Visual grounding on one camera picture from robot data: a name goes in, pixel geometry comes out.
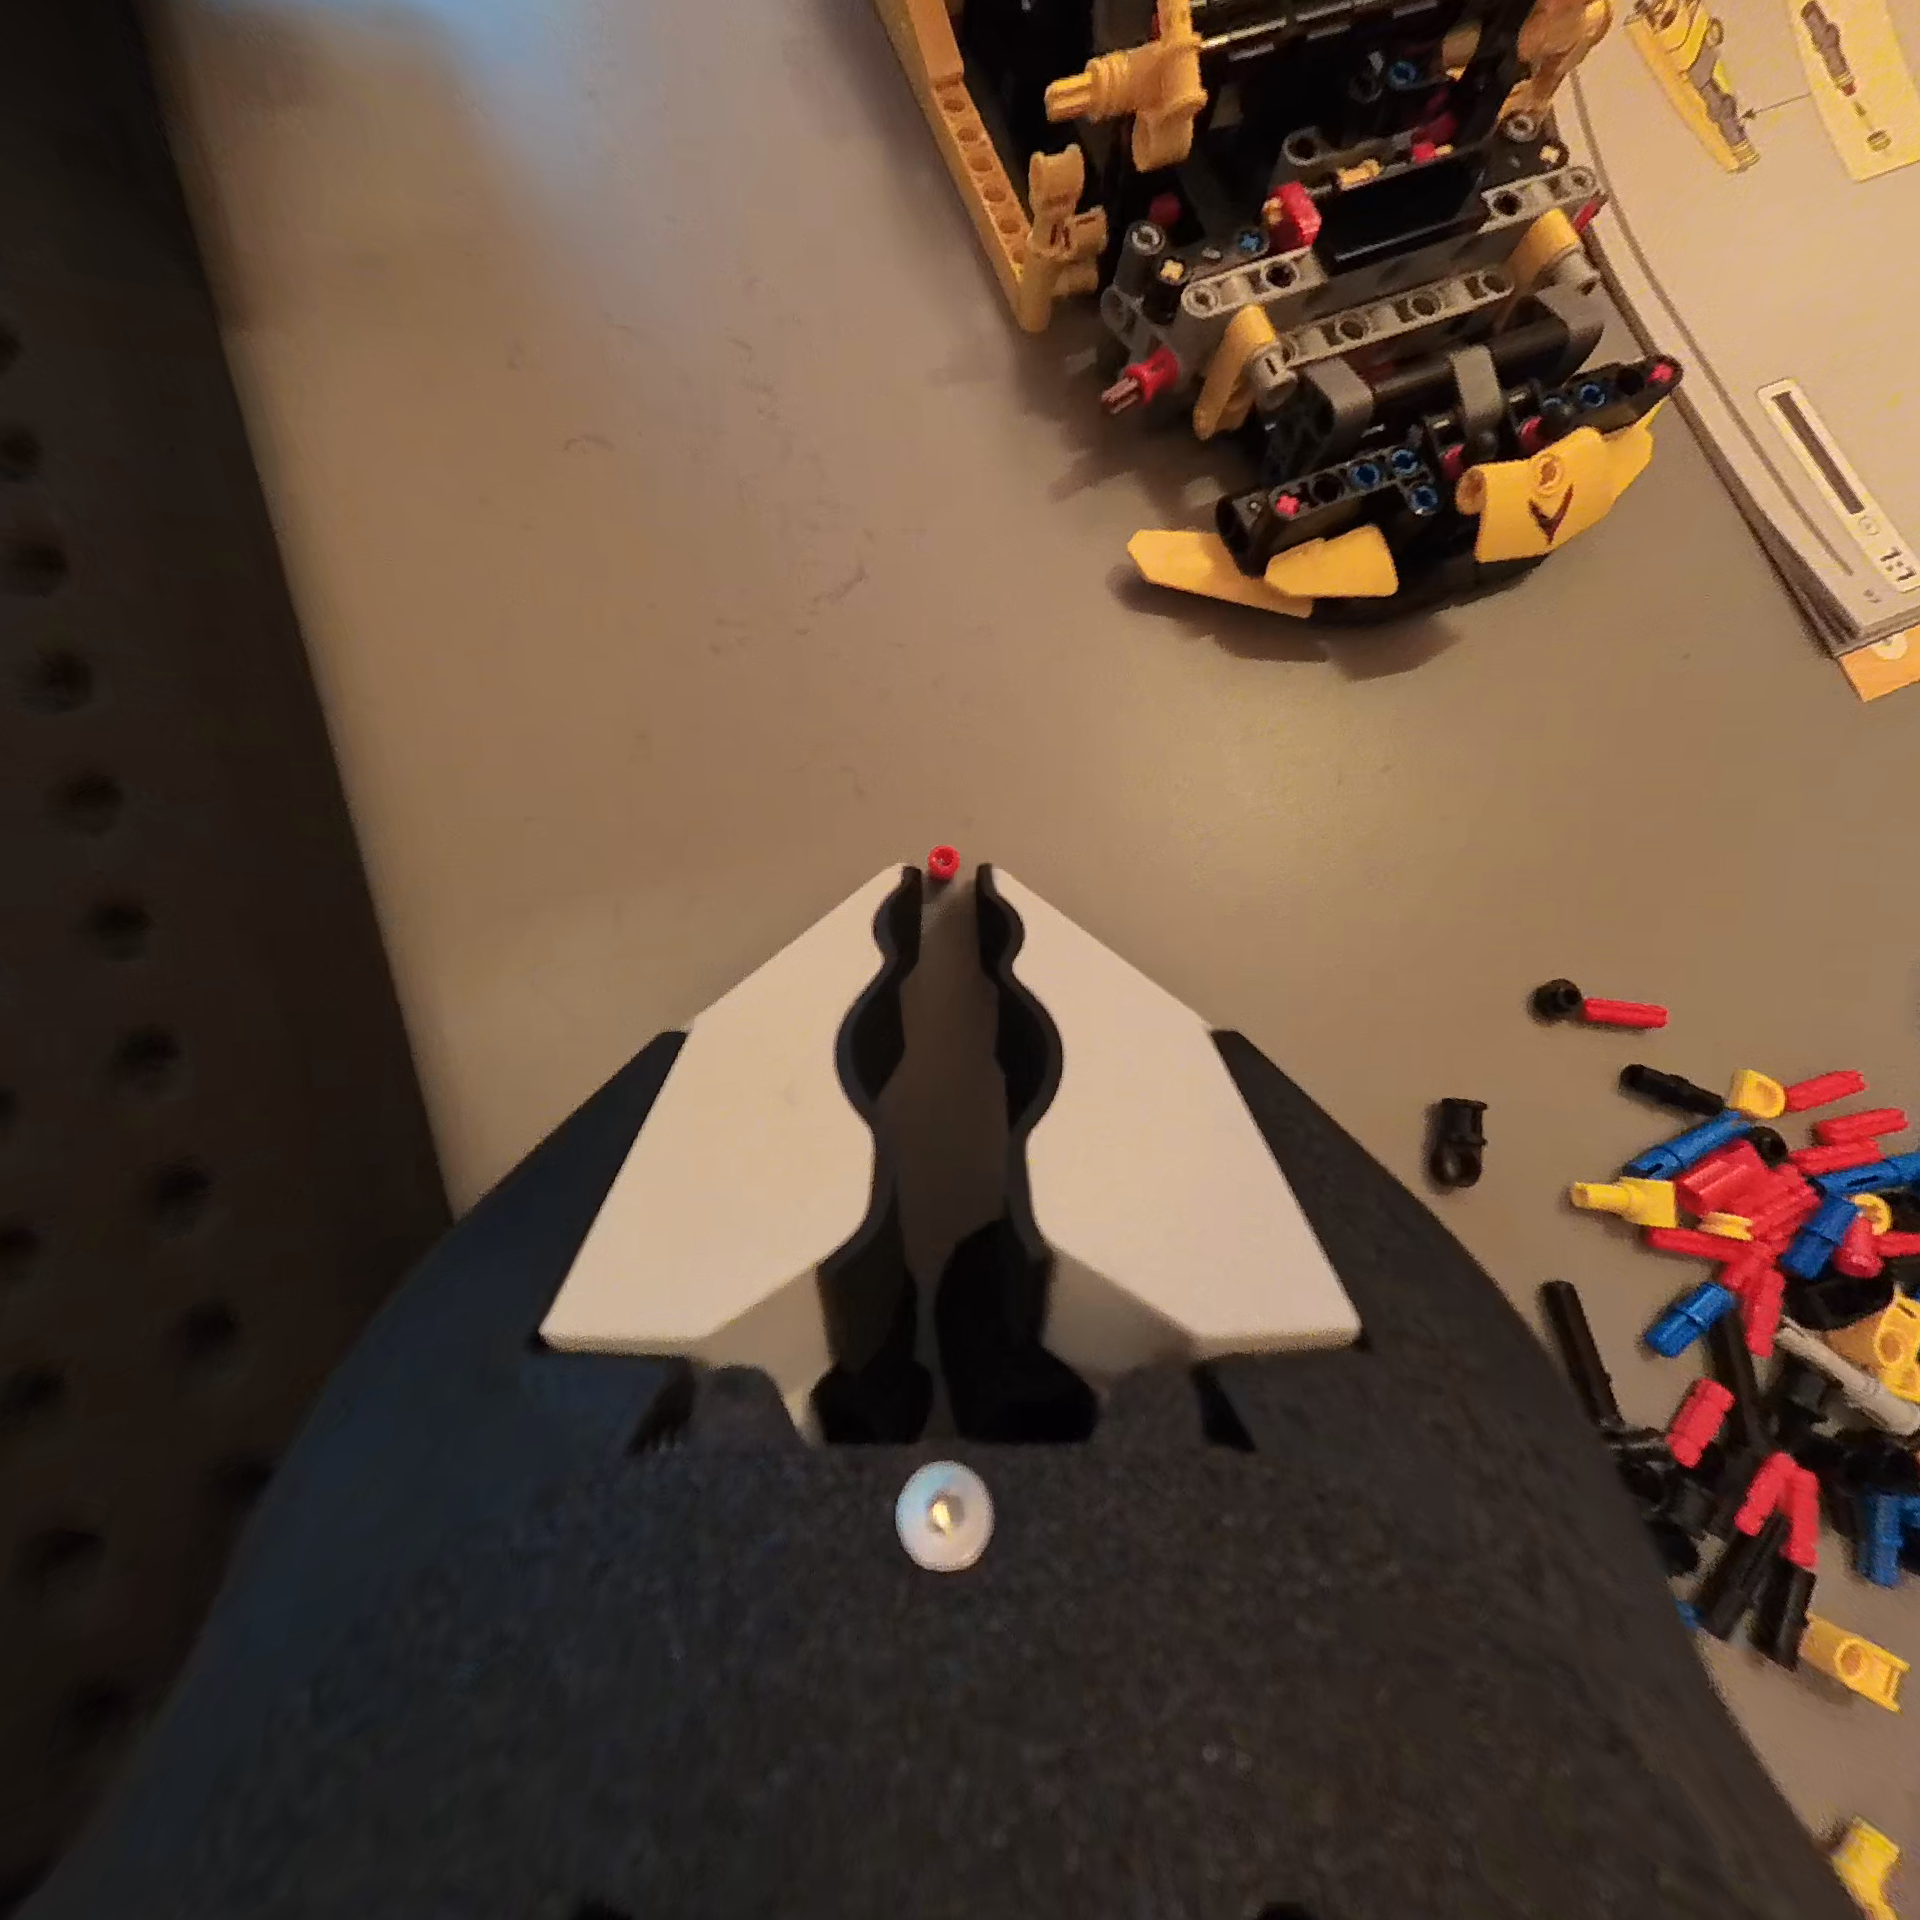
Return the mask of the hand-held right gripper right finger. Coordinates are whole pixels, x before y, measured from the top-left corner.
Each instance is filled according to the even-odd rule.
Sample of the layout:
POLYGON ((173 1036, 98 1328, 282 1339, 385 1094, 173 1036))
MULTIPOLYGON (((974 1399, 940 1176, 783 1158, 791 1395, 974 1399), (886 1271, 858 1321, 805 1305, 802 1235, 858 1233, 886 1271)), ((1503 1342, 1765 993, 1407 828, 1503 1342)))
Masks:
POLYGON ((1018 876, 975 870, 1003 1153, 936 1285, 959 1437, 1063 1447, 1139 1373, 1343 1352, 1361 1316, 1222 1038, 1018 876))

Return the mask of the grey desk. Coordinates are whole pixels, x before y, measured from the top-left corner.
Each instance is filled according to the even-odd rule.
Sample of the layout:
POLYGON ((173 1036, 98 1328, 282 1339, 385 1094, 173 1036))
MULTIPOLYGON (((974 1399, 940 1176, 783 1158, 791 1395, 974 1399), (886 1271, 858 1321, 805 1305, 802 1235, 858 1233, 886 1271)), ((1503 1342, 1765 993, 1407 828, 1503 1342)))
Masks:
POLYGON ((1678 1262, 1558 1193, 1644 1141, 1550 974, 1687 1077, 1916 1099, 1916 691, 1864 707, 1671 427, 1533 585, 1314 638, 1177 613, 1202 500, 996 299, 868 4, 190 4, 197 215, 414 1056, 474 1212, 251 1535, 367 1603, 212 1788, 180 1917, 1852 1917, 1887 1722, 1682 1627, 1530 1326, 1678 1262), (993 861, 1280 1073, 1355 1357, 1148 1375, 925 1456, 748 1384, 490 1456, 630 1050, 877 868, 993 861))

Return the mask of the black perforated mat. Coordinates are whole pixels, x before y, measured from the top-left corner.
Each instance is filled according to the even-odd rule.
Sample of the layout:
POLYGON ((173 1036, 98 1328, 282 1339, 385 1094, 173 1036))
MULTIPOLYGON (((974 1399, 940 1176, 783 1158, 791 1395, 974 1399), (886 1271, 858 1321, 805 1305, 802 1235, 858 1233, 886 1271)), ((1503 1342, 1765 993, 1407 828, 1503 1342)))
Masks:
POLYGON ((140 4, 4 4, 4 1909, 447 1223, 140 4))

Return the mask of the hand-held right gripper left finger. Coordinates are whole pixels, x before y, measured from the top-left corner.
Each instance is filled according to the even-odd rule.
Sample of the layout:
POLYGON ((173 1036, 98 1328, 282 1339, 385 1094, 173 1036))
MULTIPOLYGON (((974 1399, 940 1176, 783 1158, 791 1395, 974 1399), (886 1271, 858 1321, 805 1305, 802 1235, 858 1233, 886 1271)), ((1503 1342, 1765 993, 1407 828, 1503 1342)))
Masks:
POLYGON ((678 1034, 547 1348, 756 1371, 829 1443, 920 1435, 918 1289, 877 1122, 922 895, 918 868, 882 870, 678 1034))

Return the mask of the yellow brick toy car model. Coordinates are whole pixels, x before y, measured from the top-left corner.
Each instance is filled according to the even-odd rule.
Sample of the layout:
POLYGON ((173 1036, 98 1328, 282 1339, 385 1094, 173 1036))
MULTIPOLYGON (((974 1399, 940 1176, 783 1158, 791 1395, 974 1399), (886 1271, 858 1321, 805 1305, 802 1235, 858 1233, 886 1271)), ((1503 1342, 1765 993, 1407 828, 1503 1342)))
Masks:
POLYGON ((1479 601, 1600 525, 1682 386, 1600 362, 1552 120, 1611 4, 877 3, 1003 305, 1093 301, 1107 419, 1242 451, 1164 592, 1320 626, 1479 601))

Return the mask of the building instruction booklet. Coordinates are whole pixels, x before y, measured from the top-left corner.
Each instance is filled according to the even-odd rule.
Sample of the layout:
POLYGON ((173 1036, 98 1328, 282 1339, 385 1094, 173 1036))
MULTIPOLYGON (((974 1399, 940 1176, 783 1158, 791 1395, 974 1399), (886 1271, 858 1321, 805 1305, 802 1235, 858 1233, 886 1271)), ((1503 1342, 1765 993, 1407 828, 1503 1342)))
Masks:
POLYGON ((1918 681, 1918 7, 1614 4, 1555 97, 1595 250, 1819 644, 1918 681))

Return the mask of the pile of small coloured pins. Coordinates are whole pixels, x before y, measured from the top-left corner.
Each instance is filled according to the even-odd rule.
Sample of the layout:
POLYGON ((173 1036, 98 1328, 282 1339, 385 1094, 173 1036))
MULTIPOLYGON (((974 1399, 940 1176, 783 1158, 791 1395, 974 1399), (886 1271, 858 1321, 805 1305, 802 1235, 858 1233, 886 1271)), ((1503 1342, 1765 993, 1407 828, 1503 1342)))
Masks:
POLYGON ((1695 1266, 1638 1336, 1692 1375, 1661 1424, 1630 1419, 1559 1278, 1538 1293, 1550 1347, 1684 1627, 1896 1714, 1910 1662, 1813 1596, 1824 1543, 1877 1590, 1916 1579, 1916 1118, 1864 1106, 1854 1069, 1714 1091, 1627 1063, 1615 1084, 1684 1126, 1565 1204, 1695 1266))

